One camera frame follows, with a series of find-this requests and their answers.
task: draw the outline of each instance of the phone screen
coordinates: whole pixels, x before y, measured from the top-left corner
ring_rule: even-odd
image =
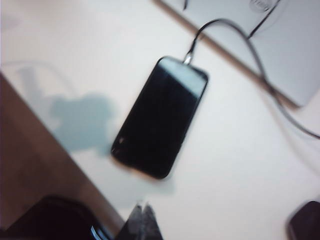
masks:
[[[166,177],[207,81],[204,72],[172,57],[161,58],[112,145],[113,156],[152,177]]]

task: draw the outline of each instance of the white desk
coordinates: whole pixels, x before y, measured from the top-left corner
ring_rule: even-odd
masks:
[[[193,62],[209,84],[171,177],[107,154],[156,61],[183,58],[193,36],[152,0],[1,1],[1,70],[124,219],[143,200],[167,240],[286,239],[288,217],[319,197],[320,143],[209,44]],[[319,104],[320,92],[293,115],[320,132]]]

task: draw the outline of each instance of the silver laptop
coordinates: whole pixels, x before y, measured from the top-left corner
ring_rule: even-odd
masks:
[[[191,24],[201,27],[227,18],[249,35],[277,0],[161,0]],[[252,71],[258,68],[241,37],[216,25],[205,34]],[[269,81],[297,106],[304,106],[320,88],[320,0],[281,0],[250,38]]]

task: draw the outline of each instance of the smartphone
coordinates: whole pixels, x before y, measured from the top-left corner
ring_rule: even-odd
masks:
[[[202,70],[169,56],[162,57],[115,138],[111,154],[156,179],[165,178],[207,82]]]

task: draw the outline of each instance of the black cable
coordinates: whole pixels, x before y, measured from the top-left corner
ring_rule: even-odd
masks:
[[[249,36],[247,37],[248,39],[251,38],[256,31],[261,27],[262,24],[264,24],[264,22],[267,20],[267,18],[272,14],[272,12],[276,9],[276,7],[278,6],[278,4],[280,3],[281,0],[277,0],[275,5],[273,6],[273,8],[271,8],[271,10],[268,12],[268,14],[261,20],[261,22],[259,22],[259,24],[250,32]]]
[[[184,6],[183,6],[183,10],[186,10],[187,6],[188,6],[188,0],[185,0],[184,1]]]
[[[314,137],[318,140],[320,140],[320,134],[314,133],[310,130],[308,130],[307,128],[305,128],[303,125],[301,125],[299,122],[297,122],[285,109],[285,107],[283,106],[283,104],[281,103],[279,97],[278,97],[278,93],[277,90],[269,83],[269,81],[267,80],[267,75],[265,72],[265,69],[262,65],[262,62],[258,56],[258,53],[255,49],[255,47],[253,46],[253,44],[251,43],[250,39],[247,38],[245,31],[243,31],[241,29],[240,26],[238,26],[236,23],[234,23],[231,20],[228,19],[224,19],[224,18],[218,18],[218,19],[214,19],[212,21],[207,22],[205,25],[203,25],[196,33],[193,42],[191,44],[191,47],[189,49],[189,51],[187,52],[186,56],[185,56],[185,62],[186,64],[189,64],[189,62],[192,60],[193,57],[193,52],[195,50],[196,47],[196,43],[198,40],[199,35],[201,34],[201,32],[208,26],[213,25],[213,24],[224,24],[227,25],[229,27],[231,27],[232,29],[234,29],[236,32],[238,32],[241,37],[244,39],[246,45],[248,46],[248,48],[250,49],[253,58],[259,68],[260,71],[260,78],[262,80],[262,82],[267,86],[267,90],[269,91],[269,93],[273,96],[277,107],[279,108],[280,112],[289,120],[289,122],[291,124],[293,124],[296,128],[298,128],[300,131],[304,132],[307,135],[310,135],[311,137]]]

